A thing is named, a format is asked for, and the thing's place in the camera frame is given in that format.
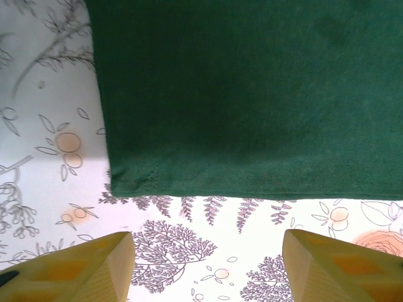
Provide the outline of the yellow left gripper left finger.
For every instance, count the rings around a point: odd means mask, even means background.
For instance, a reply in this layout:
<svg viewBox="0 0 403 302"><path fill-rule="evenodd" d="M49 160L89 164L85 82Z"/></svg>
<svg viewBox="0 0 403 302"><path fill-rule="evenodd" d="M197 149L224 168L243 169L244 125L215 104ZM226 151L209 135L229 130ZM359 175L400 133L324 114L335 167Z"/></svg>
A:
<svg viewBox="0 0 403 302"><path fill-rule="evenodd" d="M1 301L126 301L135 262L116 232L1 271Z"/></svg>

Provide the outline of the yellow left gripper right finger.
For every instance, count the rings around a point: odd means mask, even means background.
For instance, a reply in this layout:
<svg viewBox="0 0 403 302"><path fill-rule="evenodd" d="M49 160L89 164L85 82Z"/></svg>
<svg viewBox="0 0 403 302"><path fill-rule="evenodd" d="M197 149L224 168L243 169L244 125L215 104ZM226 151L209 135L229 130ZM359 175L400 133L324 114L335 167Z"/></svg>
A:
<svg viewBox="0 0 403 302"><path fill-rule="evenodd" d="M305 230L284 233L294 301L402 301L402 258Z"/></svg>

